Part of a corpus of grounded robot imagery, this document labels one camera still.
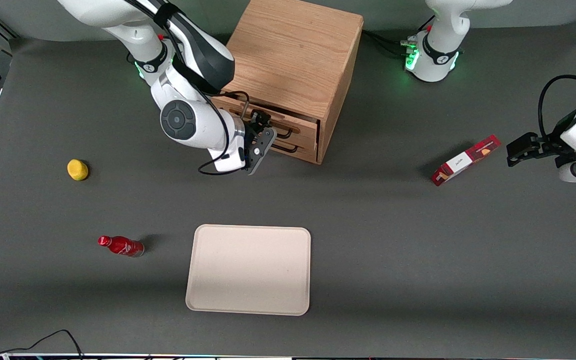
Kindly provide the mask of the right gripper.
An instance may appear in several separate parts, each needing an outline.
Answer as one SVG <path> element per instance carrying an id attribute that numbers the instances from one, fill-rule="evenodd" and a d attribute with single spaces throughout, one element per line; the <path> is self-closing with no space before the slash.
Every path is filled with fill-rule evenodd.
<path id="1" fill-rule="evenodd" d="M 277 138 L 267 112 L 252 112 L 250 125 L 227 125 L 219 145 L 208 148 L 217 173 L 243 171 L 251 176 L 258 170 Z"/>

